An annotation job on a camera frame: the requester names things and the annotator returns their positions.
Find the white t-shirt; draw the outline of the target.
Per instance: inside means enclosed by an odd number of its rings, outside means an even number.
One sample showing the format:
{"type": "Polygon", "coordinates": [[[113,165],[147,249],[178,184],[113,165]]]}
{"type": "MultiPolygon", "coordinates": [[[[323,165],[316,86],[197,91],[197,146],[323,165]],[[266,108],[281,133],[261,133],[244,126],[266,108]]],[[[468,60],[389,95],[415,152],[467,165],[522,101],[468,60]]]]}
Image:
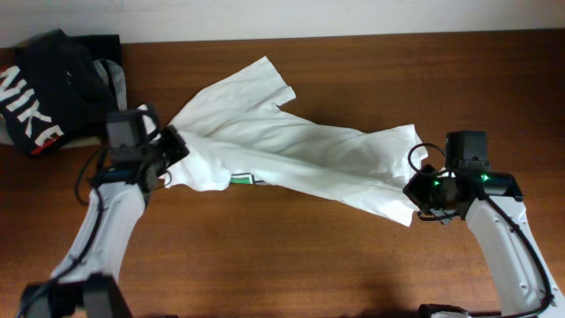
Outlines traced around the white t-shirt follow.
{"type": "Polygon", "coordinates": [[[427,157],[415,125],[319,125],[281,109],[295,97],[266,57],[200,90],[170,122],[189,154],[164,175],[167,185],[282,186],[410,225],[416,207],[403,187],[427,157]]]}

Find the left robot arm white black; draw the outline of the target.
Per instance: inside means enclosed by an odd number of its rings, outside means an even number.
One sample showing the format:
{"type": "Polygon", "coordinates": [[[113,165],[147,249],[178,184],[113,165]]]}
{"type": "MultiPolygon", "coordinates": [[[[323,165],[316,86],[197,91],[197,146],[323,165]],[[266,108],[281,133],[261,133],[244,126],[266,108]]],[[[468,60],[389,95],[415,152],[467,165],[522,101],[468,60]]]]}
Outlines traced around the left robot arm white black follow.
{"type": "Polygon", "coordinates": [[[107,142],[94,154],[96,171],[85,219],[66,256],[49,280],[29,284],[20,317],[129,317],[117,281],[136,223],[160,178],[189,151],[172,126],[161,127],[149,105],[110,113],[107,142]]]}

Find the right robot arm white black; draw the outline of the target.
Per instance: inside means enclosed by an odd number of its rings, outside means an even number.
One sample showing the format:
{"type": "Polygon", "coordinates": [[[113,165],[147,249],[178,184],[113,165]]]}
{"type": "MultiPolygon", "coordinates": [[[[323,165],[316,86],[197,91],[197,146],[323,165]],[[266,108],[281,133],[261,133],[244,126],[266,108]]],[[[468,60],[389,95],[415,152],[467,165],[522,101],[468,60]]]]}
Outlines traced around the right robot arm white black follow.
{"type": "Polygon", "coordinates": [[[422,221],[459,218],[478,241],[500,301],[497,317],[562,317],[564,295],[532,235],[524,195],[507,172],[492,169],[481,131],[450,132],[444,167],[415,167],[403,193],[422,221]]]}

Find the black shirt with white lettering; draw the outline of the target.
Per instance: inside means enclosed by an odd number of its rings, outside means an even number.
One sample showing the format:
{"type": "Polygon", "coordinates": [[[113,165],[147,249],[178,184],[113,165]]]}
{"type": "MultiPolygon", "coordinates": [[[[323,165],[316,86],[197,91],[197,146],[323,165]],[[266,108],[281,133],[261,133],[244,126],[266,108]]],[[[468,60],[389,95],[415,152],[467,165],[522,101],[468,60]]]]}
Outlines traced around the black shirt with white lettering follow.
{"type": "Polygon", "coordinates": [[[122,69],[116,34],[69,36],[55,29],[17,48],[1,71],[1,116],[23,155],[46,155],[72,140],[102,134],[117,100],[94,68],[108,59],[122,69]]]}

